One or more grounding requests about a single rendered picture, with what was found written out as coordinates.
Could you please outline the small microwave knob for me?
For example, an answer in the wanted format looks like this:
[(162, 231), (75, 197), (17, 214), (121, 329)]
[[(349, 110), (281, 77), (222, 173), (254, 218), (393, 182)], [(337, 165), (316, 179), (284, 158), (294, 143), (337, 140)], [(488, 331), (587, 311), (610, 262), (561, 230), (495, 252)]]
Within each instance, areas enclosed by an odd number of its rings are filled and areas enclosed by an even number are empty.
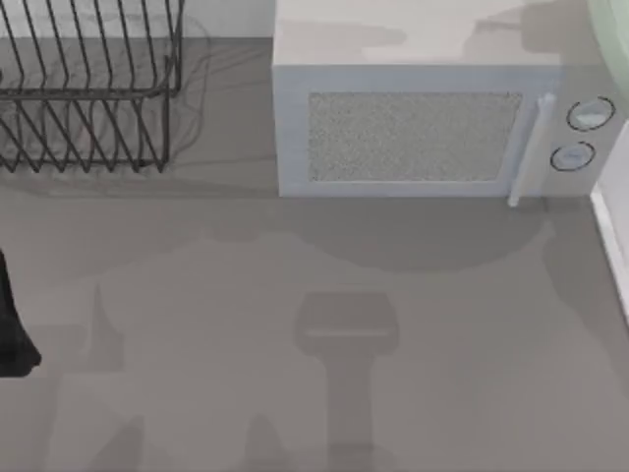
[(596, 157), (596, 149), (587, 142), (558, 147), (550, 157), (550, 165), (557, 172), (575, 172), (586, 168)]

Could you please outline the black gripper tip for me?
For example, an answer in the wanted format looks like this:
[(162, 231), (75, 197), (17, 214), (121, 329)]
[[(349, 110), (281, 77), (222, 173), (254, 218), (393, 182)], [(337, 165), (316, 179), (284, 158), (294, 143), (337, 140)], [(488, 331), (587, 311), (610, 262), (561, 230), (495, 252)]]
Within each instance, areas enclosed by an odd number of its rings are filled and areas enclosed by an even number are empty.
[(0, 250), (0, 378), (25, 378), (41, 361), (18, 314), (6, 258)]

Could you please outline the microwave door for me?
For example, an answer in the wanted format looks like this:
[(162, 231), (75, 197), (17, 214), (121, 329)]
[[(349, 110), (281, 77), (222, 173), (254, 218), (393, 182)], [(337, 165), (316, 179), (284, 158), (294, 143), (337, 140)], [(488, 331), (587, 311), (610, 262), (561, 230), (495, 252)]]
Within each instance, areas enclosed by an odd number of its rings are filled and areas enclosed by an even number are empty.
[(283, 197), (501, 198), (547, 90), (531, 66), (275, 65)]

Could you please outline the pale microwave oven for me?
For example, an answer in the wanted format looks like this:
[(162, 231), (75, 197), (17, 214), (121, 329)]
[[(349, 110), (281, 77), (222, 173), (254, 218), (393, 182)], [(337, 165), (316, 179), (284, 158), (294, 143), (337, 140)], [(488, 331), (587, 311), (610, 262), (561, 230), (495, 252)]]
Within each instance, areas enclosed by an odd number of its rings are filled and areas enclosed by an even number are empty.
[[(523, 198), (577, 198), (597, 184), (627, 121), (594, 26), (606, 0), (276, 0), (275, 65), (430, 63), (541, 69), (556, 102)], [(614, 117), (582, 133), (566, 116), (579, 101), (609, 98)], [(584, 169), (557, 172), (559, 147), (591, 144)]]

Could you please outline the large microwave knob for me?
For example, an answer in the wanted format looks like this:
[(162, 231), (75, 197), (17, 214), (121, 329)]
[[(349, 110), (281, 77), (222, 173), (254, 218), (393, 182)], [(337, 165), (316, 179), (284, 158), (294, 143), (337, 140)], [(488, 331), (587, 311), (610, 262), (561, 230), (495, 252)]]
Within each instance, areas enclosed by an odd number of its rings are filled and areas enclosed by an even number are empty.
[(568, 126), (577, 132), (590, 132), (603, 127), (616, 113), (614, 103), (605, 96), (575, 102), (567, 112)]

